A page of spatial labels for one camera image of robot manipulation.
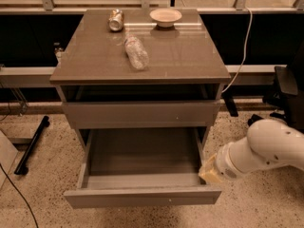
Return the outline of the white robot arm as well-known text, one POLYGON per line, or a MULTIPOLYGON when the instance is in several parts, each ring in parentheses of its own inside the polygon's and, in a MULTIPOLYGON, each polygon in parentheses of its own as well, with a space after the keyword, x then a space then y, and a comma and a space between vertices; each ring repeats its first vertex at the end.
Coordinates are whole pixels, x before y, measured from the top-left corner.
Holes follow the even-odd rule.
POLYGON ((199 176, 207 182, 235 181, 283 166, 304 170, 304 134, 283 122, 263 119, 252 123, 244 138, 225 144, 204 161, 199 176))

